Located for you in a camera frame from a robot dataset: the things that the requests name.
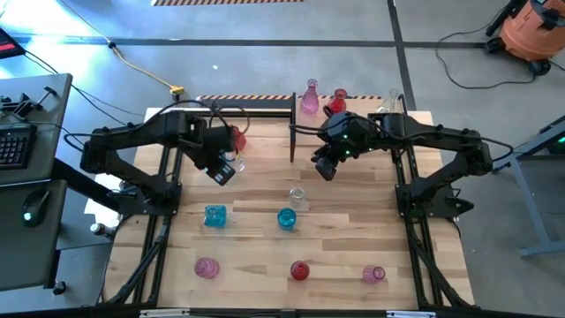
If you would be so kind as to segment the red bulbous glass vase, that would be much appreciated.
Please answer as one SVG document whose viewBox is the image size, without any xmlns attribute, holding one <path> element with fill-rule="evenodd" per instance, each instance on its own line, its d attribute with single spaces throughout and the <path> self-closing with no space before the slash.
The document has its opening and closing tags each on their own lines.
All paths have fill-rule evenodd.
<svg viewBox="0 0 565 318">
<path fill-rule="evenodd" d="M 337 88 L 333 97 L 329 100 L 328 104 L 324 106 L 324 112 L 328 117 L 336 113 L 346 111 L 347 91 L 343 88 Z"/>
</svg>

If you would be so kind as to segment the black table crossbar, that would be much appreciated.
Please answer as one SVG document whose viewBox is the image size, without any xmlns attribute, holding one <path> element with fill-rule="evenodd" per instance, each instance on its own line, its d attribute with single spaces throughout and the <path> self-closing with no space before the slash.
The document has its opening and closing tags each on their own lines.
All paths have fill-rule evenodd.
<svg viewBox="0 0 565 318">
<path fill-rule="evenodd" d="M 319 309 L 252 309 L 252 308 L 181 308 L 190 311 L 186 318 L 387 318 L 387 311 L 419 310 L 319 310 Z M 141 310 L 158 309 L 141 304 L 102 304 L 63 309 L 3 313 L 0 318 L 139 318 Z M 428 307 L 437 318 L 557 318 L 480 309 L 477 307 Z"/>
</svg>

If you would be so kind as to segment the teal zigzag pattern glass vase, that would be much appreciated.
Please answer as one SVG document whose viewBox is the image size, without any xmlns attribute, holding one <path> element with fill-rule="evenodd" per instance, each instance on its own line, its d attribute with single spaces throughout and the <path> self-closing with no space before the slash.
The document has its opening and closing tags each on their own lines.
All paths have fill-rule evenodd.
<svg viewBox="0 0 565 318">
<path fill-rule="evenodd" d="M 292 208 L 282 208 L 277 214 L 277 223 L 280 229 L 292 231 L 296 225 L 297 214 Z"/>
</svg>

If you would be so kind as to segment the clear round squat glass vase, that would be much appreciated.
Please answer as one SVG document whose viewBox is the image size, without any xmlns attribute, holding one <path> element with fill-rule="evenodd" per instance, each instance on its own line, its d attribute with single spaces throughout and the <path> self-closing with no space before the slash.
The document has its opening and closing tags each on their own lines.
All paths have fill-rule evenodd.
<svg viewBox="0 0 565 318">
<path fill-rule="evenodd" d="M 237 152 L 223 153 L 222 158 L 233 168 L 236 172 L 241 172 L 245 169 L 245 160 Z"/>
</svg>

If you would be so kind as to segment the silver black bottle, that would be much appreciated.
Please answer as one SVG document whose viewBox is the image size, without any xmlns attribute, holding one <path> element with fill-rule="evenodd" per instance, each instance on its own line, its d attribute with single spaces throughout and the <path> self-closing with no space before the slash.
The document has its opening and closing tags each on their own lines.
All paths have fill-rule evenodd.
<svg viewBox="0 0 565 318">
<path fill-rule="evenodd" d="M 110 227 L 103 223 L 93 223 L 89 230 L 95 236 L 104 237 L 110 241 L 115 239 L 117 233 L 117 227 Z"/>
</svg>

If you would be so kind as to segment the orange shop vacuum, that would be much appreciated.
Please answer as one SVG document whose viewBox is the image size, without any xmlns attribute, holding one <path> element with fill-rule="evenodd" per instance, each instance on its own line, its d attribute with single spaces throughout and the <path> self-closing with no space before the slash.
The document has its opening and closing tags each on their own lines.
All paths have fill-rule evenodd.
<svg viewBox="0 0 565 318">
<path fill-rule="evenodd" d="M 565 49 L 565 0 L 510 0 L 486 28 L 487 53 L 506 51 L 535 76 L 546 75 L 550 59 Z"/>
</svg>

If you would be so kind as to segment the black board with hazard stripes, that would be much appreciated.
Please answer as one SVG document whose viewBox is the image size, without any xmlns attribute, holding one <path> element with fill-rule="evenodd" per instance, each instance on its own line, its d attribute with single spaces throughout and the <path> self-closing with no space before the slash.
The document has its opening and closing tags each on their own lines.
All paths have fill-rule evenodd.
<svg viewBox="0 0 565 318">
<path fill-rule="evenodd" d="M 302 95 L 199 95 L 196 97 L 198 101 L 204 103 L 215 102 L 218 105 L 229 106 L 237 105 L 243 108 L 251 109 L 289 109 L 292 103 L 300 105 Z M 378 105 L 381 104 L 383 98 L 378 95 L 348 95 L 345 98 L 348 107 L 365 104 Z"/>
</svg>

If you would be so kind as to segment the black desk clamp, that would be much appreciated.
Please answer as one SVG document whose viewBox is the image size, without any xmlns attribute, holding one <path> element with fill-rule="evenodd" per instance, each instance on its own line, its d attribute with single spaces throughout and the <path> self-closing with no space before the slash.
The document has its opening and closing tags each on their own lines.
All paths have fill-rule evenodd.
<svg viewBox="0 0 565 318">
<path fill-rule="evenodd" d="M 58 93 L 51 87 L 43 88 L 46 93 L 38 100 L 32 100 L 28 95 L 22 93 L 18 101 L 14 102 L 10 97 L 0 95 L 0 115 L 12 115 L 17 119 L 25 119 L 32 110 L 43 110 L 42 103 L 49 96 L 58 96 Z"/>
</svg>

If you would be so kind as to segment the pink bulb shaped glass vase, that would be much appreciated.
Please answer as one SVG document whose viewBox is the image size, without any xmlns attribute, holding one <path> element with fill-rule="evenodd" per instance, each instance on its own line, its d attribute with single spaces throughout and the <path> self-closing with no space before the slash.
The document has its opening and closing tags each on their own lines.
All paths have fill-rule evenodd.
<svg viewBox="0 0 565 318">
<path fill-rule="evenodd" d="M 386 271 L 383 267 L 368 265 L 364 267 L 362 272 L 362 281 L 367 284 L 377 284 L 386 277 Z"/>
</svg>

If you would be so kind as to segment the clear square glass bottle vase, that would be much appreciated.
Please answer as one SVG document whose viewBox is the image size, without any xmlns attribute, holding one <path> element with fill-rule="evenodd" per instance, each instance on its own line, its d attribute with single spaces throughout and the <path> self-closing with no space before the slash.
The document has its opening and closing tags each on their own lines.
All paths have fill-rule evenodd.
<svg viewBox="0 0 565 318">
<path fill-rule="evenodd" d="M 290 189 L 290 207 L 297 211 L 306 211 L 309 209 L 306 192 L 303 188 L 295 186 Z"/>
</svg>

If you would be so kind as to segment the clear tall cone glass vase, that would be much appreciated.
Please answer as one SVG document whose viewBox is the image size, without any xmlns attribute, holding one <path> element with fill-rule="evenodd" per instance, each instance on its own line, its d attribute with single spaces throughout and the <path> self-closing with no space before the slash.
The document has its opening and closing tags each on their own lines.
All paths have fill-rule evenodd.
<svg viewBox="0 0 565 318">
<path fill-rule="evenodd" d="M 388 91 L 388 95 L 382 98 L 381 104 L 377 107 L 378 113 L 400 112 L 402 105 L 400 102 L 401 92 L 395 88 Z"/>
</svg>

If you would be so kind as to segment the wooden shelf black metal frame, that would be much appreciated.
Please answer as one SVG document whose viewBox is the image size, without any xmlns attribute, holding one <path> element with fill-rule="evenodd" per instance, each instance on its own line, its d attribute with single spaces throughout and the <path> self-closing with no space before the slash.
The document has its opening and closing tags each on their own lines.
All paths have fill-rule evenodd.
<svg viewBox="0 0 565 318">
<path fill-rule="evenodd" d="M 300 105 L 297 106 L 296 103 L 292 103 L 291 115 L 290 115 L 290 123 L 292 125 L 302 125 L 308 126 L 313 128 L 319 128 L 324 121 L 327 119 L 327 116 L 324 114 L 322 108 L 328 104 L 329 100 L 332 98 L 332 95 L 319 95 L 319 109 L 313 115 L 307 115 L 300 110 Z M 415 109 L 408 104 L 407 99 L 404 94 L 400 96 L 400 102 L 402 105 L 402 110 L 400 112 L 408 114 Z M 365 104 L 357 104 L 346 108 L 348 111 L 352 111 L 354 113 L 359 114 L 360 116 L 367 116 L 368 114 L 378 113 L 376 111 L 378 105 L 369 105 L 368 103 Z M 322 144 L 321 140 L 319 140 L 314 135 L 304 135 L 293 130 L 290 130 L 290 153 L 291 157 L 294 158 L 295 154 L 297 153 L 297 148 L 306 148 L 306 147 L 320 147 Z"/>
</svg>

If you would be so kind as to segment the pink ringed round glass vase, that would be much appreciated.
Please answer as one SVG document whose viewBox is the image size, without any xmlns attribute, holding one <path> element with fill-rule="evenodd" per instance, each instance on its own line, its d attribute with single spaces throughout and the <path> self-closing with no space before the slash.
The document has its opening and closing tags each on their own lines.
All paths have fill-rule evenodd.
<svg viewBox="0 0 565 318">
<path fill-rule="evenodd" d="M 220 265 L 218 261 L 209 257 L 199 258 L 194 263 L 194 272 L 197 276 L 204 279 L 215 278 L 220 271 Z"/>
</svg>

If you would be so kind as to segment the black red screen device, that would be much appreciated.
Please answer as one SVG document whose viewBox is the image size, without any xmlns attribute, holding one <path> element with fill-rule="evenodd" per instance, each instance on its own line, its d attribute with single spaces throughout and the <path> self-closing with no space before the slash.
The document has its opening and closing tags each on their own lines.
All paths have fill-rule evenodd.
<svg viewBox="0 0 565 318">
<path fill-rule="evenodd" d="M 0 59 L 26 54 L 26 50 L 0 28 Z"/>
</svg>

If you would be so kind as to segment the grey blue desk frame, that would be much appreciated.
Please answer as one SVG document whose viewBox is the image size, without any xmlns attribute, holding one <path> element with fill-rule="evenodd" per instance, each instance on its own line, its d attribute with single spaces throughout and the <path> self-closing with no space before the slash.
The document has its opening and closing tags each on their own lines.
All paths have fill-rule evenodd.
<svg viewBox="0 0 565 318">
<path fill-rule="evenodd" d="M 523 257 L 565 252 L 565 238 L 557 238 L 549 225 L 549 216 L 565 216 L 565 155 L 551 155 L 547 150 L 562 133 L 565 122 L 543 134 L 538 132 L 493 168 L 494 174 L 512 170 L 538 236 L 537 245 L 520 250 Z"/>
</svg>

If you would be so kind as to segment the black device green light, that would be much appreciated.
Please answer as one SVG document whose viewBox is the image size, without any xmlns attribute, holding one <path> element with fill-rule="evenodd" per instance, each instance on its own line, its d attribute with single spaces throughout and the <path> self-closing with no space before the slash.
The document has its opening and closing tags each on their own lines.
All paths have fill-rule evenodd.
<svg viewBox="0 0 565 318">
<path fill-rule="evenodd" d="M 540 134 L 547 132 L 548 130 L 554 128 L 556 125 L 560 124 L 561 122 L 565 122 L 565 115 L 554 120 L 549 125 L 543 127 L 539 130 Z M 556 141 L 553 141 L 548 147 L 548 152 L 551 155 L 565 155 L 565 132 L 563 132 Z"/>
</svg>

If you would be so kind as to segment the red small bottle glass vase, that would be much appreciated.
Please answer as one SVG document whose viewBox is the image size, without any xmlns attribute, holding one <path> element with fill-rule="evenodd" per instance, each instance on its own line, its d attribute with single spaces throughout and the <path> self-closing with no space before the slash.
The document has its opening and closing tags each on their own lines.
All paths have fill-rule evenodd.
<svg viewBox="0 0 565 318">
<path fill-rule="evenodd" d="M 234 151 L 239 153 L 242 151 L 246 145 L 246 137 L 245 135 L 239 130 L 237 126 L 231 127 L 232 131 L 232 139 L 234 143 Z"/>
</svg>

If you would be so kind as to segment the pink tall cone glass vase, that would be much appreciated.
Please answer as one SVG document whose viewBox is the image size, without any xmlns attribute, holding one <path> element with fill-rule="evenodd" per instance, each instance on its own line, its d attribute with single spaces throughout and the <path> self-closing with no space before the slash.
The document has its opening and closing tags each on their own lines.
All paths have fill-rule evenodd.
<svg viewBox="0 0 565 318">
<path fill-rule="evenodd" d="M 307 115 L 313 115 L 319 109 L 317 86 L 318 81 L 316 79 L 309 79 L 307 81 L 307 89 L 301 98 L 300 110 Z"/>
</svg>

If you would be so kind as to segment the black computer mouse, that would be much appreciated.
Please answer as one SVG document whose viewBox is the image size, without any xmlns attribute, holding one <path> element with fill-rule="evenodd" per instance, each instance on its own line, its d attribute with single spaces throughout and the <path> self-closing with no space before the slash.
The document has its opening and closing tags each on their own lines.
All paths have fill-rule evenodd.
<svg viewBox="0 0 565 318">
<path fill-rule="evenodd" d="M 39 226 L 47 214 L 50 191 L 40 188 L 31 192 L 22 205 L 22 222 L 26 227 Z"/>
</svg>

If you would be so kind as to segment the dark grey side desk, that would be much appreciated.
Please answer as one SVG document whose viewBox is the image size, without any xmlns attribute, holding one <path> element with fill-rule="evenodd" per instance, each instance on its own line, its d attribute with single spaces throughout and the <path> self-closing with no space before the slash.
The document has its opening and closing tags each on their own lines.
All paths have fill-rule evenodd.
<svg viewBox="0 0 565 318">
<path fill-rule="evenodd" d="M 47 214 L 39 226 L 29 228 L 22 222 L 22 205 L 40 188 L 50 191 Z M 0 187 L 0 292 L 54 284 L 66 189 L 63 180 Z"/>
</svg>

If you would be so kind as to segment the red fluted oval glass vase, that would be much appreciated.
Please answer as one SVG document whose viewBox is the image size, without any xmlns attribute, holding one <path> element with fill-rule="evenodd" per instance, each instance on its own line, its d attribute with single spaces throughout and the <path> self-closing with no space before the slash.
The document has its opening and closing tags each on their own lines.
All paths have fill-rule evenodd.
<svg viewBox="0 0 565 318">
<path fill-rule="evenodd" d="M 305 261 L 295 261 L 290 267 L 290 275 L 297 281 L 304 281 L 310 275 L 310 267 Z"/>
</svg>

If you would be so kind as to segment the black support beam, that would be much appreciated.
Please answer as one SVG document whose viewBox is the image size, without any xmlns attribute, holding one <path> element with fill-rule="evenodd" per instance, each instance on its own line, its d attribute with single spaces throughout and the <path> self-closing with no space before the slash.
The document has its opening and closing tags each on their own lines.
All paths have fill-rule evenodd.
<svg viewBox="0 0 565 318">
<path fill-rule="evenodd" d="M 55 180 L 65 180 L 73 191 L 84 195 L 106 208 L 116 212 L 119 209 L 118 201 L 109 197 L 110 190 L 107 187 L 98 184 L 67 163 L 55 159 L 52 166 L 51 178 Z"/>
</svg>

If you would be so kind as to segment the teal star pattern square vase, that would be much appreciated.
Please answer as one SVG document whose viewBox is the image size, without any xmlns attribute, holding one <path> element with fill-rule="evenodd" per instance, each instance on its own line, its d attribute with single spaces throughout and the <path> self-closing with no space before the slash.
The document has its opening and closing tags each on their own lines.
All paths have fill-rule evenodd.
<svg viewBox="0 0 565 318">
<path fill-rule="evenodd" d="M 223 228 L 227 222 L 227 209 L 224 205 L 208 205 L 205 207 L 204 225 Z"/>
</svg>

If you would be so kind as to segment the black keyboard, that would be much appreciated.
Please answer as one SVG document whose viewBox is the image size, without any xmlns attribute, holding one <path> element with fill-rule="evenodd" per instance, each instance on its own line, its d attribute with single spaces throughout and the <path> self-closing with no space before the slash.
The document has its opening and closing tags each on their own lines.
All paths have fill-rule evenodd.
<svg viewBox="0 0 565 318">
<path fill-rule="evenodd" d="M 26 169 L 36 134 L 35 125 L 0 125 L 0 170 Z"/>
</svg>

